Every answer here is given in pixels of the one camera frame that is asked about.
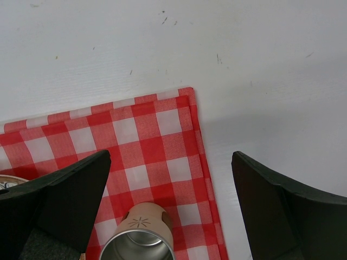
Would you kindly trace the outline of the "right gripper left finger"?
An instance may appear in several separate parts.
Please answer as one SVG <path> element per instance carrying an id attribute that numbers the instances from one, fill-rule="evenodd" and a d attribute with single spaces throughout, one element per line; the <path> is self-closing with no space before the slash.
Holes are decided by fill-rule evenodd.
<path id="1" fill-rule="evenodd" d="M 1 189 L 1 259 L 80 259 L 111 167 L 109 151 Z"/>

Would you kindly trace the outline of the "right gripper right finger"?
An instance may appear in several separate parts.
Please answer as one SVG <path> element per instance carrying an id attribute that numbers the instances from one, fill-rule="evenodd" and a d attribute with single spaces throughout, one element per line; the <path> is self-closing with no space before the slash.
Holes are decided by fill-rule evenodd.
<path id="1" fill-rule="evenodd" d="M 346 197 L 237 151 L 232 171 L 253 259 L 346 259 Z"/>

